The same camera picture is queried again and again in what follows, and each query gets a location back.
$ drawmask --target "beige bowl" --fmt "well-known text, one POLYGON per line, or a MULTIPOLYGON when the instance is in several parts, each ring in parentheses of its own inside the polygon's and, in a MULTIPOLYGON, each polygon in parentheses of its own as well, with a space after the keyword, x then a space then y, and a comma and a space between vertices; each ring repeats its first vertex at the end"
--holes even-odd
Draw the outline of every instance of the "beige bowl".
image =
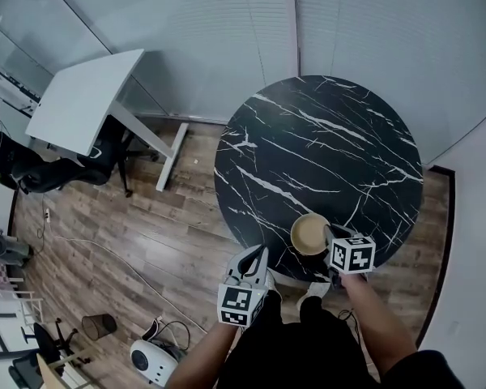
POLYGON ((317 255, 326 248, 324 226, 330 224, 324 216, 308 213, 295 221, 290 232, 292 244, 300 254, 317 255))

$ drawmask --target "black marble tabletop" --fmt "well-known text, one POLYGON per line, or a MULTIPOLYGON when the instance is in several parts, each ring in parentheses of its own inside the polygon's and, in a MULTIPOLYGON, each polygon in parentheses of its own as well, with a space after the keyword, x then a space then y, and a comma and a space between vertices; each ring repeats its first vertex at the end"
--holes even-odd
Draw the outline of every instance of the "black marble tabletop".
POLYGON ((411 133, 385 101, 356 83, 311 75, 273 83, 236 111, 218 145, 215 188, 244 247, 266 243, 270 268, 325 282, 327 251, 299 254, 293 222, 316 212, 372 236, 378 267, 416 222, 423 176, 411 133))

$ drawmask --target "person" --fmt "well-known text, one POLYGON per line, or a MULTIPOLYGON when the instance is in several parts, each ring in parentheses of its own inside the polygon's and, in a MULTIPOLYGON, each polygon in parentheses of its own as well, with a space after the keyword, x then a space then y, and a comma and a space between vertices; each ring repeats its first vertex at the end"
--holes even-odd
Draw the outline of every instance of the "person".
POLYGON ((341 275, 364 344, 380 374, 343 320, 322 309, 328 284, 313 283, 300 299, 300 323, 283 324, 282 297, 269 272, 263 308, 226 358, 237 327, 217 323, 177 366, 166 389, 239 387, 463 387, 439 352, 418 352, 408 329, 370 284, 341 275))
POLYGON ((27 161, 32 165, 44 163, 43 159, 33 150, 16 143, 0 131, 0 174, 10 176, 13 165, 19 161, 27 161))

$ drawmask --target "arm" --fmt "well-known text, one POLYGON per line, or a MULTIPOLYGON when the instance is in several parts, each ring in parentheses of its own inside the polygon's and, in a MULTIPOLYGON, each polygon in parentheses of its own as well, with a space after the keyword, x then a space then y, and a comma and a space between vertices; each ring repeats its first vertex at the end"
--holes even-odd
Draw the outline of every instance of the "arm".
POLYGON ((225 363, 236 332, 237 327, 216 323, 180 362, 169 378, 166 389, 211 389, 225 363))
POLYGON ((383 376, 400 360, 415 353, 416 345, 401 320, 358 275, 341 275, 374 365, 383 376))

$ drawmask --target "desk foot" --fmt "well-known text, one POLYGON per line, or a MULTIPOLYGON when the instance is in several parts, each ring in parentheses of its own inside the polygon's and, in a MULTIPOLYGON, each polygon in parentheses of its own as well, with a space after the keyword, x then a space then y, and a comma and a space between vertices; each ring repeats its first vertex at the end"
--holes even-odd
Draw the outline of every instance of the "desk foot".
POLYGON ((177 159, 178 152, 180 151, 181 142, 184 140, 185 133, 187 132, 187 127, 189 124, 182 123, 180 128, 178 129, 177 135, 173 141, 173 145, 171 149, 173 150, 173 155, 165 159, 164 167, 162 168, 162 173, 160 174, 159 181, 156 183, 156 189, 158 191, 163 191, 165 187, 165 183, 169 178, 169 174, 171 174, 171 169, 175 160, 177 159))

